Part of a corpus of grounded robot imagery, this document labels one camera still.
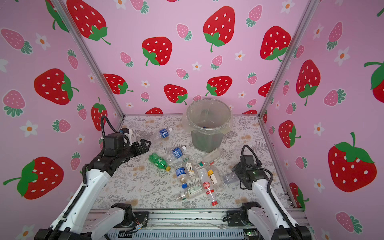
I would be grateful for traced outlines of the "green soda bottle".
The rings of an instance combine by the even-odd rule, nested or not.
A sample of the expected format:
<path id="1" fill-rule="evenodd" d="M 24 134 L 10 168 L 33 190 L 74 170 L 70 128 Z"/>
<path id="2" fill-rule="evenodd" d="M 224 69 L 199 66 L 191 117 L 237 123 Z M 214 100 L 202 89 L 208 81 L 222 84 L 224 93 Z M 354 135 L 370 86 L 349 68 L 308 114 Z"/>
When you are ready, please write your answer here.
<path id="1" fill-rule="evenodd" d="M 166 160 L 156 153 L 152 153 L 149 156 L 149 161 L 154 164 L 158 169 L 165 170 L 166 172 L 169 172 L 171 170 L 171 167 L 167 164 Z"/>

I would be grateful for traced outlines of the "crushed clear bottle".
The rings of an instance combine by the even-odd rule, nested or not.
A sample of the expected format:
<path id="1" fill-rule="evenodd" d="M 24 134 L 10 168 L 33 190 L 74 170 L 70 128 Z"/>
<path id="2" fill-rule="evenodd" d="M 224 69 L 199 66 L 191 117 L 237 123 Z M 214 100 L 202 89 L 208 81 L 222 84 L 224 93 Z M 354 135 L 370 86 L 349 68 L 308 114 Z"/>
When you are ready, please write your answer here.
<path id="1" fill-rule="evenodd" d="M 239 181 L 239 178 L 236 176 L 235 173 L 229 173 L 223 177 L 224 184 L 236 183 L 238 181 Z"/>

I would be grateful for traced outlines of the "clear bottle yellow cap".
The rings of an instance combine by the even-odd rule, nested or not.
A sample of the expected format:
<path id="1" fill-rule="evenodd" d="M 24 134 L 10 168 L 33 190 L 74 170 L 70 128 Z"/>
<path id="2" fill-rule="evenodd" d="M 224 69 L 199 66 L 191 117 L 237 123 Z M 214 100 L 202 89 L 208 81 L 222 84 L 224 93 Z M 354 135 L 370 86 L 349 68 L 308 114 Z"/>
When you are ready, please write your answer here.
<path id="1" fill-rule="evenodd" d="M 219 193 L 222 192 L 224 190 L 224 184 L 217 171 L 209 170 L 208 176 L 213 184 L 214 189 Z"/>

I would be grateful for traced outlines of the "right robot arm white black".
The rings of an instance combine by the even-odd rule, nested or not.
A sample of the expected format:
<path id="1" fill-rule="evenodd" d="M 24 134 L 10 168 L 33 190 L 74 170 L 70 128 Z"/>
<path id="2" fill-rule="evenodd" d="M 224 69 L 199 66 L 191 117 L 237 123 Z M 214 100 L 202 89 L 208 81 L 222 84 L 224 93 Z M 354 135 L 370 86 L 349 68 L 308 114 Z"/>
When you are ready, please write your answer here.
<path id="1" fill-rule="evenodd" d="M 272 172 L 256 165 L 254 156 L 241 155 L 232 172 L 240 179 L 241 187 L 251 190 L 258 200 L 243 203 L 237 212 L 228 211 L 223 222 L 232 227 L 236 224 L 255 227 L 259 240 L 312 239 L 308 227 L 301 226 L 274 193 Z"/>

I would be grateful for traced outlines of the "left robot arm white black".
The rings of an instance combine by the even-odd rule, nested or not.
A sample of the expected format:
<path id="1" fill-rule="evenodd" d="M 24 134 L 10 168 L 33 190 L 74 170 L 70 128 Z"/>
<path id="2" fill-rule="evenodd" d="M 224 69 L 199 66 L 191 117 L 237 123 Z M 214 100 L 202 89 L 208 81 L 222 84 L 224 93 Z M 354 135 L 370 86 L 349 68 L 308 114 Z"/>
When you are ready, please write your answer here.
<path id="1" fill-rule="evenodd" d="M 85 227 L 87 216 L 101 190 L 123 164 L 150 150 L 152 143 L 141 139 L 131 143 L 129 134 L 119 131 L 103 138 L 103 149 L 82 169 L 83 182 L 63 212 L 48 229 L 39 229 L 36 240 L 99 240 L 117 225 L 133 223 L 130 204 L 114 204 L 96 221 Z"/>

